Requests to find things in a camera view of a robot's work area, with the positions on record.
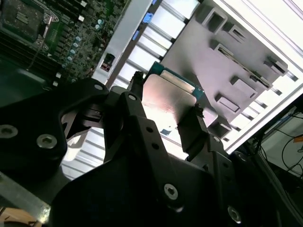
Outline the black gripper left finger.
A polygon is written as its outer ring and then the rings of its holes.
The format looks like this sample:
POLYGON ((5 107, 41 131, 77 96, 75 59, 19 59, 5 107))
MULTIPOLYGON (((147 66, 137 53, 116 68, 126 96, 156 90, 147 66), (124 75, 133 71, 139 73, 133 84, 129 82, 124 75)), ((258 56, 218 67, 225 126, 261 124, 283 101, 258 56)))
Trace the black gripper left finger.
POLYGON ((0 169, 17 177, 50 177, 67 139, 90 127, 104 130, 112 157, 87 177, 168 177, 170 158, 138 96, 84 79, 2 107, 0 169))

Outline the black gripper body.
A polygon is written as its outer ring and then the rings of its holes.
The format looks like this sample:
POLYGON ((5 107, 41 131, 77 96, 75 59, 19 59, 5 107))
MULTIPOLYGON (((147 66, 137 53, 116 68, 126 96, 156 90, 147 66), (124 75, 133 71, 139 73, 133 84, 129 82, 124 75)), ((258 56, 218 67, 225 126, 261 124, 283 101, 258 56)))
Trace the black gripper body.
POLYGON ((246 157, 207 153, 156 185, 143 162, 124 155, 68 183, 52 202, 52 227, 300 227, 303 217, 246 157))

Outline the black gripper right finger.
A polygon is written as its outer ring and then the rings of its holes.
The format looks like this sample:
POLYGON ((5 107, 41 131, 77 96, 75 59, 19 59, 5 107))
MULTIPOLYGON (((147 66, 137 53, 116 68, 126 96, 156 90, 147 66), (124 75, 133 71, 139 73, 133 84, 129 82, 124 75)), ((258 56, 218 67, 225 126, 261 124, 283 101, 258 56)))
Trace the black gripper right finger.
POLYGON ((178 132, 187 161, 212 177, 216 219, 221 224, 245 224, 241 194, 235 170, 222 142, 209 133, 198 104, 178 123, 178 132))

